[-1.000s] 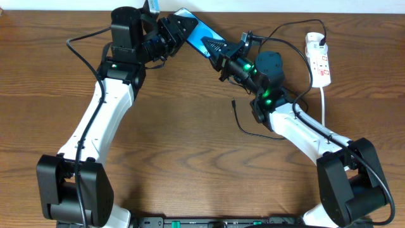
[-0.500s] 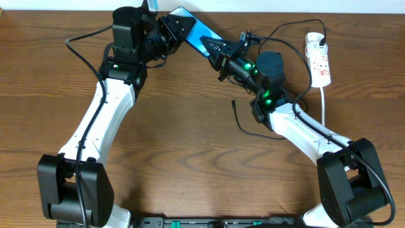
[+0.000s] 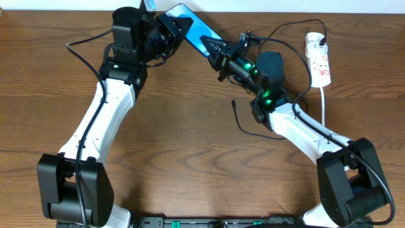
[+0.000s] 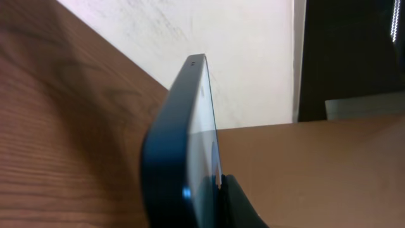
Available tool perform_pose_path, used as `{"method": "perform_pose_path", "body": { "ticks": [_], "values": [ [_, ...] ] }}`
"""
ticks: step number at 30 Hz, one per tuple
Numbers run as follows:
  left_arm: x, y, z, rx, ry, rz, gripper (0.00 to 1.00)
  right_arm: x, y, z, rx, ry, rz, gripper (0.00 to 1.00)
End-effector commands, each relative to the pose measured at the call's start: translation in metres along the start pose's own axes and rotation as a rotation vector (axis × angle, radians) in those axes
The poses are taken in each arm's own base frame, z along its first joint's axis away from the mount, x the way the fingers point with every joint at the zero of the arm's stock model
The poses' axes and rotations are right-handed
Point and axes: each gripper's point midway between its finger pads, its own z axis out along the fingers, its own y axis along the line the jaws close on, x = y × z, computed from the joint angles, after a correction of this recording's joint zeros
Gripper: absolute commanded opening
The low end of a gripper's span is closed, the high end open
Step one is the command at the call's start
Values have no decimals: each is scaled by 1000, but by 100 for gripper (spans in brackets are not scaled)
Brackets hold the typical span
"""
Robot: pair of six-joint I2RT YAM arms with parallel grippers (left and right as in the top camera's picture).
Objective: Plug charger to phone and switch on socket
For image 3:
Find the blue Galaxy smartphone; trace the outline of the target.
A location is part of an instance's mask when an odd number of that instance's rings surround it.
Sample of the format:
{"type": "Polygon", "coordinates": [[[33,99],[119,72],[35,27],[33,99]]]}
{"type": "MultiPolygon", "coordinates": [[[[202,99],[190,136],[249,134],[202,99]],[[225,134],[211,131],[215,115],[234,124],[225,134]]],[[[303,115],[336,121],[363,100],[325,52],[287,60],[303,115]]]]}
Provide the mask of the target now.
{"type": "Polygon", "coordinates": [[[205,22],[203,22],[190,8],[184,3],[179,3],[176,6],[165,11],[168,16],[176,18],[189,17],[193,20],[193,24],[185,36],[187,42],[199,51],[204,57],[208,57],[209,53],[200,40],[202,35],[206,35],[211,38],[221,39],[221,37],[205,22]]]}

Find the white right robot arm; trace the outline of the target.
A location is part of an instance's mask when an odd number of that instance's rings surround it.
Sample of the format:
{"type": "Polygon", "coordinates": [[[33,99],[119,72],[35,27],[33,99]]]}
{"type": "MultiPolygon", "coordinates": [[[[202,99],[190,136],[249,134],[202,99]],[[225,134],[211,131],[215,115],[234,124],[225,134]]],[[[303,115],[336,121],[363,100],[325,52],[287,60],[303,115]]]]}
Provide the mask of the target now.
{"type": "Polygon", "coordinates": [[[388,219],[380,222],[389,224],[394,201],[374,145],[365,138],[340,136],[308,116],[284,87],[280,53],[264,52],[256,61],[246,58],[250,44],[260,41],[247,34],[239,42],[201,36],[218,79],[231,77],[255,95],[250,105],[257,123],[289,140],[315,163],[321,202],[301,217],[302,224],[374,227],[377,223],[367,215],[390,205],[388,219]]]}

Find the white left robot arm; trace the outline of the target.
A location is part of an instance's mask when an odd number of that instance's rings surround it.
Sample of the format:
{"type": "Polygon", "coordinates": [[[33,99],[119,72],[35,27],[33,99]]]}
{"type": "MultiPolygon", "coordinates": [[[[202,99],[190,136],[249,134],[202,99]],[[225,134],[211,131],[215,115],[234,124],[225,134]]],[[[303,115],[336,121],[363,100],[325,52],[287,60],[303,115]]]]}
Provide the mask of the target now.
{"type": "Polygon", "coordinates": [[[147,79],[175,53],[193,19],[157,15],[143,7],[112,14],[113,41],[94,70],[97,88],[81,123],[55,155],[37,165],[40,200],[46,218],[60,227],[129,227],[131,213],[115,204],[106,160],[118,128],[147,79]]]}

